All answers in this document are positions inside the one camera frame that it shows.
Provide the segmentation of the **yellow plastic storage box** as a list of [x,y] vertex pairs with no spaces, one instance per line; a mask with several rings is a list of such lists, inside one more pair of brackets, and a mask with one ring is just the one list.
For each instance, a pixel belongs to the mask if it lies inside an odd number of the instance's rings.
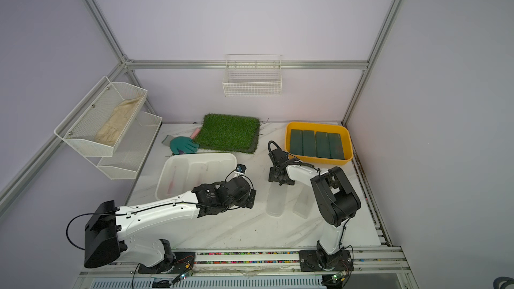
[[343,166],[354,158],[349,131],[335,124],[291,122],[286,126],[285,149],[308,163]]

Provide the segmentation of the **green artificial grass mat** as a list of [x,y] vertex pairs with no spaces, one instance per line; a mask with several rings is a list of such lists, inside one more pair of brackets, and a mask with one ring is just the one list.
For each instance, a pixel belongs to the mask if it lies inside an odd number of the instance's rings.
[[253,154],[258,147],[260,120],[251,116],[207,114],[194,138],[201,149]]

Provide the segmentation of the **upper white mesh shelf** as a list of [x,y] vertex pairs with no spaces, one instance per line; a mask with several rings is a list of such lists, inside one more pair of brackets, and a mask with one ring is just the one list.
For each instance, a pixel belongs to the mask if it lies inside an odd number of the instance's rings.
[[[54,134],[83,157],[111,157],[147,100],[147,90],[126,82],[102,78],[73,111],[54,129]],[[143,97],[113,147],[95,142],[95,136],[124,100]]]

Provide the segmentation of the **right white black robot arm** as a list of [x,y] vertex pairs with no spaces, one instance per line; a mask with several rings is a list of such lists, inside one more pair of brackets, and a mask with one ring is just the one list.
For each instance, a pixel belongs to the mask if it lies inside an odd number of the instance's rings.
[[361,209],[361,201],[341,167],[321,170],[310,163],[282,150],[275,141],[268,142],[272,167],[269,182],[294,185],[299,182],[311,189],[321,217],[325,220],[325,231],[317,241],[317,260],[328,264],[341,259],[347,252],[343,248],[345,230],[349,221]]

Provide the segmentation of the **beige cloth in shelf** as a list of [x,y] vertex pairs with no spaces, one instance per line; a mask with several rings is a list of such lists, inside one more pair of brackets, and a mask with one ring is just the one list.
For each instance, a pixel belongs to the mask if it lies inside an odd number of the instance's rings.
[[112,111],[111,117],[96,134],[95,142],[113,147],[122,135],[124,128],[142,98],[143,97],[138,97],[131,100],[124,100],[116,106]]

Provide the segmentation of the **clear pencil case with pink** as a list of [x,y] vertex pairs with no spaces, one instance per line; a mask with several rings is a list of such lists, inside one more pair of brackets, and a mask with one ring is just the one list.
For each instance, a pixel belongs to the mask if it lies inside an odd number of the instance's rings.
[[167,195],[175,196],[183,193],[183,187],[187,179],[189,163],[185,159],[176,159],[169,170]]

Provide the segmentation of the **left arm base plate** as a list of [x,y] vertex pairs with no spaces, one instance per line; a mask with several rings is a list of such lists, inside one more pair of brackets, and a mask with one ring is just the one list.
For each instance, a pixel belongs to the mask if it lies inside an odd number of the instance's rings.
[[140,265],[137,274],[183,274],[194,267],[194,252],[174,252],[154,267]]

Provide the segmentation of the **lower white mesh shelf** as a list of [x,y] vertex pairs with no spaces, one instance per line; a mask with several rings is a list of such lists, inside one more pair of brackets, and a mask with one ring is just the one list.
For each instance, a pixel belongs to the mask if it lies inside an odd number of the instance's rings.
[[86,160],[110,180],[137,178],[161,128],[162,118],[141,111],[111,157],[86,157]]

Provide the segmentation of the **white mesh shelf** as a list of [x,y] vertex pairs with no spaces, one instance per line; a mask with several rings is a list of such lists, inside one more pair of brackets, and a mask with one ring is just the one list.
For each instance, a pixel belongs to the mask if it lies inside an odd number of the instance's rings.
[[[111,157],[147,100],[147,90],[126,82],[102,78],[73,111],[54,129],[54,134],[83,157]],[[95,142],[95,136],[124,100],[143,97],[113,147]]]
[[110,180],[137,178],[161,128],[162,118],[141,111],[111,157],[86,157],[86,160]]

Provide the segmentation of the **green rubber glove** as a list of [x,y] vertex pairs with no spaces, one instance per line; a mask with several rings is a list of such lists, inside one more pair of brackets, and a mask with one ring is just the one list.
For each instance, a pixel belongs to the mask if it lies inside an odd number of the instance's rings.
[[199,149],[199,145],[186,136],[167,135],[161,143],[168,147],[173,155],[194,154]]

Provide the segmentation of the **white plastic storage box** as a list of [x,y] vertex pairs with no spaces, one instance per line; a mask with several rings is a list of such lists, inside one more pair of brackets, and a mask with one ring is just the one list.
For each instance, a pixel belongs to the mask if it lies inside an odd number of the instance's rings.
[[224,181],[236,166],[237,158],[231,153],[174,155],[163,166],[155,197],[164,200],[191,191],[202,183]]

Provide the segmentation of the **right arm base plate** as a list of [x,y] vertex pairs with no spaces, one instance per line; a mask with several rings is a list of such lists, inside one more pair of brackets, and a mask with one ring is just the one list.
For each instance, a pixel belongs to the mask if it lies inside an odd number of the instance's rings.
[[302,272],[353,271],[353,260],[349,250],[340,250],[332,255],[322,250],[301,250],[298,255]]

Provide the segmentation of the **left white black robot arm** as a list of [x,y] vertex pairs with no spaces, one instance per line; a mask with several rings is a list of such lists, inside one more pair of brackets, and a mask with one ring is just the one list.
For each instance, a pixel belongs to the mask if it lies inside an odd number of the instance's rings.
[[150,231],[185,220],[218,215],[238,208],[251,209],[256,190],[244,175],[229,181],[202,183],[181,195],[139,206],[101,203],[84,230],[84,267],[134,262],[145,273],[165,273],[182,263],[165,235]]

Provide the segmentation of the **pink object behind box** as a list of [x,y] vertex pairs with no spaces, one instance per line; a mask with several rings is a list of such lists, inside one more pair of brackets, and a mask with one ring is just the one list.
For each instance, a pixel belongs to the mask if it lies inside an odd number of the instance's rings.
[[195,139],[199,135],[201,128],[196,128],[195,131],[190,135],[191,139]]

